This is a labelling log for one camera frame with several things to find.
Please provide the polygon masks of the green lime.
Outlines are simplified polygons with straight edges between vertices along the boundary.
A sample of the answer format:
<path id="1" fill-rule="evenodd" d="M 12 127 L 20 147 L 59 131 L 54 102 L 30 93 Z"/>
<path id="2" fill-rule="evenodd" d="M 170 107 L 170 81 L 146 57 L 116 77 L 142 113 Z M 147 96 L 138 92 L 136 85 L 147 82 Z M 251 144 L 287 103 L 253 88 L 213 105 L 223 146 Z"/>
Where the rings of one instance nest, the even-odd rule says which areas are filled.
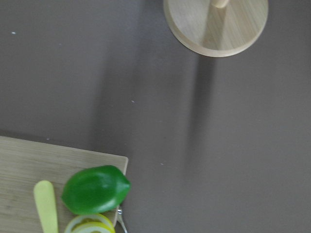
<path id="1" fill-rule="evenodd" d="M 76 215 L 103 213 L 126 198 L 130 181 L 115 166 L 87 168 L 75 173 L 65 184 L 61 199 Z"/>

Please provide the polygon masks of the wooden mug stand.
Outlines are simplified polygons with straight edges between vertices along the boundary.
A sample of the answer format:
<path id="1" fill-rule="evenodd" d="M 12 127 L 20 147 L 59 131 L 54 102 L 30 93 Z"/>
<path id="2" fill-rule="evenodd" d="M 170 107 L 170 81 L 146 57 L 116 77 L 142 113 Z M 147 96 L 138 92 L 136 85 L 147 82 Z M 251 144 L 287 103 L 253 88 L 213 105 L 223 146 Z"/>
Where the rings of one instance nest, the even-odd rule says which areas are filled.
<path id="1" fill-rule="evenodd" d="M 209 57 L 228 57 L 252 46 L 268 19 L 266 0 L 165 0 L 173 35 L 188 49 Z"/>

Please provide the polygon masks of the yellow plastic knife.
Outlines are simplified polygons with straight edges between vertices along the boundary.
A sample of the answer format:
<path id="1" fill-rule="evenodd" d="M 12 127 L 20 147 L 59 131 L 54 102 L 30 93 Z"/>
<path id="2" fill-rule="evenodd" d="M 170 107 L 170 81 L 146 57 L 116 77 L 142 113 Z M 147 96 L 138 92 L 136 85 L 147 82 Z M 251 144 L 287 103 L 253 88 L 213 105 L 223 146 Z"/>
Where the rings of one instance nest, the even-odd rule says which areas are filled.
<path id="1" fill-rule="evenodd" d="M 34 186 L 34 199 L 44 233 L 58 232 L 58 217 L 53 184 L 47 180 Z"/>

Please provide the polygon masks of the upper lemon slice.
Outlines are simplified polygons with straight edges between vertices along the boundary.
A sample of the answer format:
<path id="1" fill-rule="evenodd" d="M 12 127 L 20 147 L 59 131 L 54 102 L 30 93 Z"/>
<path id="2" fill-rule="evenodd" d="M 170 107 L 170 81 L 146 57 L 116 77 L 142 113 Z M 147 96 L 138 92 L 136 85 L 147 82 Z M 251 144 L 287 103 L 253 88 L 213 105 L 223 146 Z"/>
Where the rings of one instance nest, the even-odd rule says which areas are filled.
<path id="1" fill-rule="evenodd" d="M 102 214 L 80 215 L 66 226 L 65 233 L 114 233 L 112 222 Z"/>

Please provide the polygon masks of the bamboo cutting board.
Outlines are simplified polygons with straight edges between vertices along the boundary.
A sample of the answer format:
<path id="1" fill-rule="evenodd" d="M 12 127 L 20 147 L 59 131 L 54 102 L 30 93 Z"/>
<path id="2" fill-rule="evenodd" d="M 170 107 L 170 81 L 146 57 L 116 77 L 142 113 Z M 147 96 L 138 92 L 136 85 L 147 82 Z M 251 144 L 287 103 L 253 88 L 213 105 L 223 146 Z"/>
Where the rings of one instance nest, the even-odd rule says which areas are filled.
<path id="1" fill-rule="evenodd" d="M 56 198 L 58 230 L 64 232 L 74 218 L 61 200 L 63 187 L 76 172 L 89 167 L 113 165 L 126 173 L 125 156 L 81 150 L 2 136 L 0 138 L 0 231 L 40 233 L 33 189 L 50 181 Z"/>

